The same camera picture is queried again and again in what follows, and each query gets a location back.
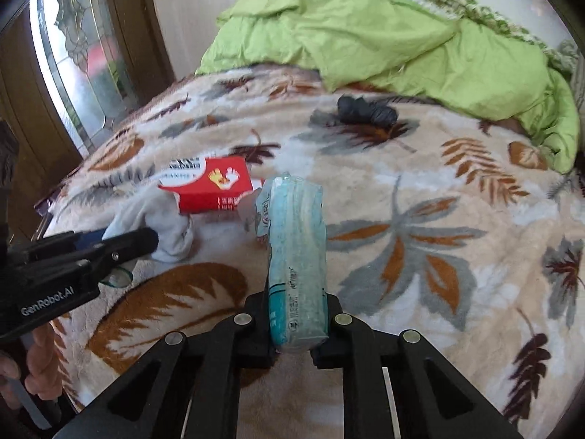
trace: plastic wrapper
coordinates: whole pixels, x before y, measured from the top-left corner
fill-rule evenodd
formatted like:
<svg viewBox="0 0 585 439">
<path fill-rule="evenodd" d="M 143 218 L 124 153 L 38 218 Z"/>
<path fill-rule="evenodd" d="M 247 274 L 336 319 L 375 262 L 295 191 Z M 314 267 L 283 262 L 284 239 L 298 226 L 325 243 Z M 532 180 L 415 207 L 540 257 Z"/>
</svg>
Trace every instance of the plastic wrapper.
<svg viewBox="0 0 585 439">
<path fill-rule="evenodd" d="M 323 188 L 298 177 L 268 180 L 256 199 L 257 234 L 268 237 L 270 332 L 281 352 L 327 339 L 327 233 Z"/>
</svg>

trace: patterned blanket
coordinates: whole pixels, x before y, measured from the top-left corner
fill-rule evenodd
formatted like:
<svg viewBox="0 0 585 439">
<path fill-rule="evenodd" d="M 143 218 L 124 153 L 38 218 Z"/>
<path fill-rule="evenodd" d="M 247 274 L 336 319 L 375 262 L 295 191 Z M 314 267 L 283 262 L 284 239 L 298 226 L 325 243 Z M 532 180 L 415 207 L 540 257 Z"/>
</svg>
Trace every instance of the patterned blanket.
<svg viewBox="0 0 585 439">
<path fill-rule="evenodd" d="M 385 100 L 389 129 L 341 124 L 342 93 Z M 56 202 L 49 234 L 106 227 L 178 157 L 246 158 L 324 187 L 328 290 L 372 328 L 421 331 L 516 425 L 545 438 L 585 369 L 581 187 L 528 139 L 433 101 L 336 93 L 318 75 L 260 65 L 188 78 L 133 114 Z M 141 260 L 127 289 L 54 321 L 65 389 L 82 409 L 165 333 L 209 330 L 262 289 L 267 253 L 235 212 L 194 216 L 180 265 Z M 244 376 L 239 437 L 343 435 L 340 371 L 309 354 Z"/>
</svg>

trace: lime green duvet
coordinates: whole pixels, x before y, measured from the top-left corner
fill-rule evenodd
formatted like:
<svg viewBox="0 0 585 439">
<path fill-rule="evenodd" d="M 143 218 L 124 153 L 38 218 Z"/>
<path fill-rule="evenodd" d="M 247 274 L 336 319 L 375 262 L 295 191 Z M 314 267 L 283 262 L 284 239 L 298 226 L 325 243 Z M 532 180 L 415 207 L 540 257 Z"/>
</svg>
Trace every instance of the lime green duvet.
<svg viewBox="0 0 585 439">
<path fill-rule="evenodd" d="M 294 64 L 319 70 L 329 90 L 367 81 L 478 118 L 514 116 L 552 168 L 573 166 L 577 110 L 537 46 L 407 0 L 239 0 L 218 23 L 199 74 Z"/>
</svg>

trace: red box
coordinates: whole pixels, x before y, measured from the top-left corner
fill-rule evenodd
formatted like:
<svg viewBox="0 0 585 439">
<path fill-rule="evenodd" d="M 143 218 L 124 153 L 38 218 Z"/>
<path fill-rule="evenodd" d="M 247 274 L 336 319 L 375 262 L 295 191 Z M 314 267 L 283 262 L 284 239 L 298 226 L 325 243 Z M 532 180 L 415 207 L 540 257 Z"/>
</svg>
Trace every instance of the red box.
<svg viewBox="0 0 585 439">
<path fill-rule="evenodd" d="M 241 157 L 185 158 L 172 161 L 159 187 L 177 197 L 181 213 L 233 210 L 242 197 L 262 186 L 252 180 Z"/>
</svg>

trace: finger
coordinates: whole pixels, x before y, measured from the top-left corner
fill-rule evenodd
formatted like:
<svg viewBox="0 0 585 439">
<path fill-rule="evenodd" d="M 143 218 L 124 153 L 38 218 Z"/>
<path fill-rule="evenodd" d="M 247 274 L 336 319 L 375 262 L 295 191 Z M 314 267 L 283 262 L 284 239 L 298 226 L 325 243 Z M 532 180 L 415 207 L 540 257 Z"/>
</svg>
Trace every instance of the finger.
<svg viewBox="0 0 585 439">
<path fill-rule="evenodd" d="M 20 368 L 18 368 L 18 365 L 14 360 L 0 354 L 0 376 L 2 375 L 7 378 L 19 379 Z"/>
<path fill-rule="evenodd" d="M 61 396 L 62 392 L 63 392 L 63 386 L 61 384 L 61 378 L 59 378 L 57 380 L 57 383 L 51 389 L 49 389 L 47 391 L 43 391 L 42 393 L 39 393 L 39 397 L 43 401 L 52 401 L 54 399 L 57 399 L 59 396 Z"/>
<path fill-rule="evenodd" d="M 0 394 L 4 398 L 8 408 L 10 409 L 20 408 L 20 401 L 18 400 L 18 398 L 14 394 L 14 391 L 12 391 L 12 387 L 10 386 L 10 384 L 8 384 L 8 382 L 6 382 L 6 380 L 4 384 L 0 384 Z"/>
<path fill-rule="evenodd" d="M 52 334 L 53 327 L 49 323 L 42 325 L 41 327 L 35 328 L 33 330 L 34 342 L 39 346 L 44 346 L 45 343 L 47 342 L 47 339 L 50 338 Z"/>
<path fill-rule="evenodd" d="M 38 376 L 49 366 L 53 359 L 54 347 L 46 343 L 44 346 L 34 344 L 26 353 L 26 364 L 29 367 L 30 374 Z"/>
<path fill-rule="evenodd" d="M 28 375 L 24 385 L 30 394 L 40 394 L 50 390 L 57 383 L 59 375 L 59 358 L 54 356 L 47 368 L 38 375 Z"/>
</svg>

